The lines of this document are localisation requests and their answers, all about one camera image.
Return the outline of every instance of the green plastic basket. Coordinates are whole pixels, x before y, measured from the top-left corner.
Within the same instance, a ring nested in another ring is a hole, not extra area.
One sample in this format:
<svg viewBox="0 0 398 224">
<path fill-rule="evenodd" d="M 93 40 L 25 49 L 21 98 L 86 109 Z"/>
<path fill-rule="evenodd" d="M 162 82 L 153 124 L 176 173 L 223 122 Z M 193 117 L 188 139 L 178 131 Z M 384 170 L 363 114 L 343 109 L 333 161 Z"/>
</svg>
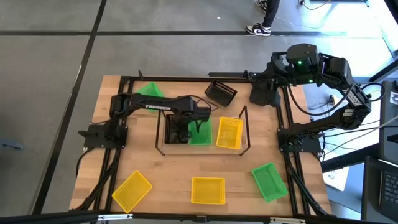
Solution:
<svg viewBox="0 0 398 224">
<path fill-rule="evenodd" d="M 213 144 L 213 131 L 212 131 L 211 119 L 206 122 L 202 122 L 200 125 L 199 133 L 197 132 L 197 126 L 195 122 L 191 122 L 188 125 L 188 130 L 191 131 L 192 137 L 189 140 L 190 146 L 208 146 Z"/>
<path fill-rule="evenodd" d="M 161 90 L 159 89 L 159 87 L 157 87 L 156 83 L 152 82 L 144 87 L 142 87 L 141 89 L 137 90 L 136 93 L 142 94 L 142 95 L 146 95 L 146 96 L 159 96 L 159 97 L 164 97 L 163 93 L 161 92 Z"/>
<path fill-rule="evenodd" d="M 286 186 L 273 163 L 257 167 L 253 169 L 252 173 L 262 197 L 267 202 L 287 195 Z"/>
</svg>

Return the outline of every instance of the sneaker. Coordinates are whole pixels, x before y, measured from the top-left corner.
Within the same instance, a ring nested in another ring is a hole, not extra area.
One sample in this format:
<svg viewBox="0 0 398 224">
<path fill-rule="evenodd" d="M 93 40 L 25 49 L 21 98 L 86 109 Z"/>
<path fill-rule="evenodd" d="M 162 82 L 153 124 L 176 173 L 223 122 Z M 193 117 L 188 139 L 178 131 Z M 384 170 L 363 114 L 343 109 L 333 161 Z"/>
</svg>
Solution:
<svg viewBox="0 0 398 224">
<path fill-rule="evenodd" d="M 266 13 L 267 11 L 267 0 L 254 0 L 254 2 L 257 4 L 259 9 L 263 12 Z"/>
<path fill-rule="evenodd" d="M 261 24 L 254 24 L 252 26 L 247 26 L 246 31 L 253 35 L 260 35 L 263 37 L 268 37 L 271 35 L 271 27 L 263 27 Z"/>
</svg>

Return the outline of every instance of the black wire basket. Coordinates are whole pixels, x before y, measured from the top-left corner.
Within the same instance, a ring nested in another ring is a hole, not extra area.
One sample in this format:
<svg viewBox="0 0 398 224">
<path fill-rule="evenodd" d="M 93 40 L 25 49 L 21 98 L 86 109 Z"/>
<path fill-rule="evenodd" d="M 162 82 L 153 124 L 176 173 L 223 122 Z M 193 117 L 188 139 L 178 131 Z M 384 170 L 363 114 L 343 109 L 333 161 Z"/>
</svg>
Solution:
<svg viewBox="0 0 398 224">
<path fill-rule="evenodd" d="M 228 106 L 238 91 L 225 85 L 217 80 L 212 81 L 209 87 L 207 87 L 205 94 L 208 98 L 216 101 L 217 103 Z"/>
</svg>

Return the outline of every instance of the wooden tabletop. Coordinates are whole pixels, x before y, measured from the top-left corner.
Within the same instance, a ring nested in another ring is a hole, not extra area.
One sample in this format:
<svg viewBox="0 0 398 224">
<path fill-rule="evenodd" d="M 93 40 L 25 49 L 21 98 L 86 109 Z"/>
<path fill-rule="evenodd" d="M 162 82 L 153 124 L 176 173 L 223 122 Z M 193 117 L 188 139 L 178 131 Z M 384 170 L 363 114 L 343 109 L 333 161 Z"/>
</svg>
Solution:
<svg viewBox="0 0 398 224">
<path fill-rule="evenodd" d="M 104 76 L 92 122 L 109 119 L 110 100 L 118 92 L 119 81 L 120 76 Z M 148 83 L 134 82 L 133 92 Z M 180 95 L 197 95 L 207 99 L 204 91 L 210 83 L 156 82 L 156 84 L 169 98 Z M 237 117 L 243 106 L 248 107 L 251 148 L 243 156 L 196 153 L 162 156 L 155 149 L 157 113 L 149 110 L 137 110 L 128 117 L 129 132 L 126 147 L 121 153 L 115 189 L 135 170 L 138 170 L 153 185 L 152 190 L 134 207 L 132 213 L 292 215 L 289 196 L 286 195 L 267 203 L 251 173 L 254 168 L 272 162 L 287 187 L 285 164 L 277 143 L 276 130 L 279 124 L 276 109 L 271 106 L 258 106 L 250 103 L 251 85 L 248 83 L 227 83 L 227 85 L 237 90 L 238 93 L 228 107 L 220 107 L 213 112 L 211 118 L 217 120 L 220 116 Z M 302 86 L 293 88 L 293 93 L 299 105 L 306 108 Z M 294 105 L 291 108 L 295 122 L 309 122 L 307 115 L 301 113 Z M 287 126 L 284 106 L 282 106 L 282 111 L 285 126 Z M 218 126 L 218 123 L 215 123 L 213 122 L 213 127 Z M 79 206 L 97 184 L 103 155 L 104 149 L 94 149 L 81 161 L 70 208 Z M 319 161 L 309 153 L 300 153 L 300 155 L 307 188 L 322 208 L 330 212 Z M 192 177 L 225 178 L 226 204 L 192 204 L 190 202 Z M 100 208 L 104 208 L 107 191 L 108 185 L 104 188 Z M 303 213 L 300 191 L 297 186 L 295 186 L 295 193 L 298 210 Z M 123 212 L 114 200 L 111 211 Z"/>
</svg>

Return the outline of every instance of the concrete floor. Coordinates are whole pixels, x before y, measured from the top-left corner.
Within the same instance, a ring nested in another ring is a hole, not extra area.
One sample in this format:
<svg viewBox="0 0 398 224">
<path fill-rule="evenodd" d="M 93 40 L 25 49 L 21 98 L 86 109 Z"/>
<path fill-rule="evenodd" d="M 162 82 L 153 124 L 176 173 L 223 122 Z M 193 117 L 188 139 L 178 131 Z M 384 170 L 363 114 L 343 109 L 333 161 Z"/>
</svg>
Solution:
<svg viewBox="0 0 398 224">
<path fill-rule="evenodd" d="M 100 2 L 0 0 L 0 30 L 90 31 Z M 348 13 L 352 11 L 358 16 L 352 17 Z M 249 0 L 112 0 L 99 30 L 233 31 L 262 17 Z M 345 32 L 346 36 L 97 37 L 44 212 L 68 209 L 83 145 L 77 131 L 89 125 L 103 75 L 137 75 L 138 69 L 144 75 L 203 77 L 208 72 L 257 72 L 265 69 L 272 52 L 302 42 L 347 58 L 358 77 L 369 77 L 392 62 L 379 24 L 363 3 L 333 3 L 308 11 L 296 2 L 282 1 L 277 17 L 273 31 Z M 87 41 L 87 36 L 0 36 L 0 137 L 25 145 L 22 151 L 0 151 L 0 216 L 29 213 Z M 310 91 L 306 96 L 309 105 L 316 103 Z"/>
</svg>

